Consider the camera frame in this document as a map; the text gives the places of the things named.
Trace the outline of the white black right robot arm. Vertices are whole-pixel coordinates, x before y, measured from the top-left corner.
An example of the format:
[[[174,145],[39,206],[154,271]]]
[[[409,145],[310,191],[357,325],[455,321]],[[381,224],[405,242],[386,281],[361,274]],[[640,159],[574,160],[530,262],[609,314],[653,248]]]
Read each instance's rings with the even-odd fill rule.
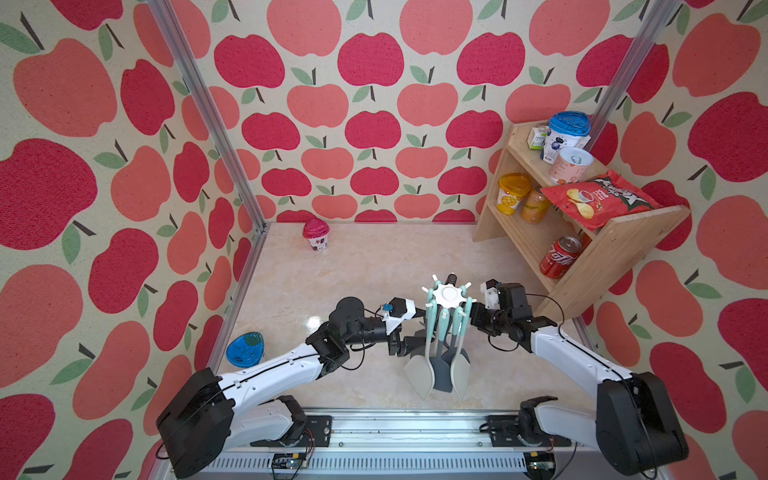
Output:
[[[520,404],[512,428],[519,441],[538,446],[562,437],[599,451],[617,472],[653,478],[656,470],[688,458],[690,447],[664,382],[612,363],[566,335],[559,324],[534,315],[518,283],[488,283],[468,322],[489,337],[506,336],[516,348],[543,359],[595,402],[577,409],[555,396]]]

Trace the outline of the beige spatula mint handle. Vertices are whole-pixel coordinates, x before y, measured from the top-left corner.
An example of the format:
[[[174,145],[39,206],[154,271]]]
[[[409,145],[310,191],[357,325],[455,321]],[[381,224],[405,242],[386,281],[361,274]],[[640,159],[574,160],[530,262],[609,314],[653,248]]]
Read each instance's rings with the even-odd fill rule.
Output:
[[[470,377],[471,365],[469,360],[462,354],[462,351],[466,338],[466,332],[471,323],[471,311],[473,304],[474,299],[472,297],[469,297],[464,304],[464,310],[461,317],[461,326],[458,333],[456,353],[450,365],[450,378],[453,391],[460,400],[463,400],[467,394]]]

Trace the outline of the white utensil rack stand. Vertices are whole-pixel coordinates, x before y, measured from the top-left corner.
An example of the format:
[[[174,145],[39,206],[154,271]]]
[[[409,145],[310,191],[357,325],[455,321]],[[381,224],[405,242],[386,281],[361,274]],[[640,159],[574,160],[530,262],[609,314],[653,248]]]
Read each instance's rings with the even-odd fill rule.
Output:
[[[455,273],[450,273],[444,281],[434,275],[433,281],[432,286],[422,288],[428,303],[434,303],[443,309],[455,309],[463,308],[469,301],[468,293],[472,283],[461,284]]]

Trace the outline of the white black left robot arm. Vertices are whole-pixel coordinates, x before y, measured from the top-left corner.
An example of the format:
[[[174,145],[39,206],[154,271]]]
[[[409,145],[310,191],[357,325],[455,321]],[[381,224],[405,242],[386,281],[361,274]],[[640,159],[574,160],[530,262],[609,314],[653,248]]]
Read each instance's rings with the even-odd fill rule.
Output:
[[[393,298],[378,315],[345,297],[289,352],[221,376],[210,368],[192,374],[156,419],[175,477],[192,477],[231,447],[294,441],[306,428],[306,415],[288,390],[345,369],[353,344],[384,343],[390,354],[406,355],[415,340],[401,337],[402,323],[427,315],[408,299]]]

